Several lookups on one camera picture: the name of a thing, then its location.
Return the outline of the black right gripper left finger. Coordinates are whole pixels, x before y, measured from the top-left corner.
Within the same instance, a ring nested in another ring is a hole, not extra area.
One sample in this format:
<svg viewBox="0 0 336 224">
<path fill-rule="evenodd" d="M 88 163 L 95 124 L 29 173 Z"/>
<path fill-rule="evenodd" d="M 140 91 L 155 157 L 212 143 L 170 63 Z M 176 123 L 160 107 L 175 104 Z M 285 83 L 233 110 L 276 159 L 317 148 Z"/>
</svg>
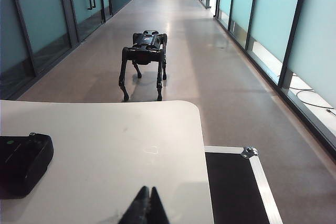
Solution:
<svg viewBox="0 0 336 224">
<path fill-rule="evenodd" d="M 130 206 L 123 214 L 121 219 L 119 220 L 118 224 L 141 224 L 147 223 L 147 213 L 148 213 L 148 206 L 149 206 L 149 188 L 143 186 L 133 201 L 131 202 Z"/>
</svg>

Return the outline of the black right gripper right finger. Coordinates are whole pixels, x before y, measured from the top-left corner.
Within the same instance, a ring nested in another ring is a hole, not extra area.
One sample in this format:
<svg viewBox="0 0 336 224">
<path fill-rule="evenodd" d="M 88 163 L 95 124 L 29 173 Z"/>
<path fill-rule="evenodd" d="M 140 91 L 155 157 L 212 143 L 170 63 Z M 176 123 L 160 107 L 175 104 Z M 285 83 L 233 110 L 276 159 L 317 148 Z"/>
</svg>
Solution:
<svg viewBox="0 0 336 224">
<path fill-rule="evenodd" d="M 160 200 L 159 193 L 156 187 L 153 187 L 151 190 L 150 223 L 155 223 L 155 224 L 169 224 L 170 223 L 165 213 L 163 204 Z"/>
</svg>

